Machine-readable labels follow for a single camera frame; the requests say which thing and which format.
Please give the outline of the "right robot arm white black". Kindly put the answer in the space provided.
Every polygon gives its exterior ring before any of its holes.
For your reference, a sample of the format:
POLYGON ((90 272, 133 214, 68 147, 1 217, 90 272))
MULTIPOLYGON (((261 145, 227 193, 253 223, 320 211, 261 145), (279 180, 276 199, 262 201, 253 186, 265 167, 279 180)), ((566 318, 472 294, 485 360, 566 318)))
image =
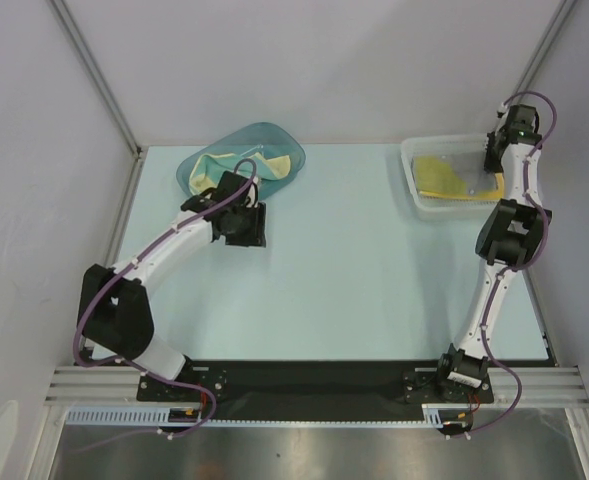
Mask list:
POLYGON ((512 105, 487 136, 484 170, 502 177, 504 194, 476 241, 480 269, 468 324, 441 356, 434 377, 435 392, 447 402, 471 399, 487 383, 496 362, 490 343, 506 293, 547 241, 552 213, 543 208, 537 187, 544 139, 539 120, 535 107, 512 105))

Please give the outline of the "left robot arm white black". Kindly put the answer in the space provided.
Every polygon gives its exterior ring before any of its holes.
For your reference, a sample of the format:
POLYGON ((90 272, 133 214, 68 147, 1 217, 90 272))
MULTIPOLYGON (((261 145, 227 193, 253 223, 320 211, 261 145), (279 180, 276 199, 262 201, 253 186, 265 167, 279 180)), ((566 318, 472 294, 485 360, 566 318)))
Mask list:
POLYGON ((224 239, 228 246, 264 247, 266 205, 258 182, 226 171, 219 183, 186 200, 172 223, 140 253, 111 267, 95 264, 83 277, 74 352, 85 338, 116 360, 159 376, 173 400, 188 397, 194 376, 190 360, 155 333, 153 292, 199 250, 224 239))

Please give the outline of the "grey towel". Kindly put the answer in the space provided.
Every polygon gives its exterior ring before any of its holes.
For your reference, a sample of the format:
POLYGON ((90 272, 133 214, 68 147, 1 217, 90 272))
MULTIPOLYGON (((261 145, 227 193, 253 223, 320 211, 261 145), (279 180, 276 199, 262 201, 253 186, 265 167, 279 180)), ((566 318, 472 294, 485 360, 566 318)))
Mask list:
POLYGON ((438 199, 500 199, 505 188, 503 174, 486 171, 484 162, 483 152, 415 156, 411 168, 416 190, 438 199))

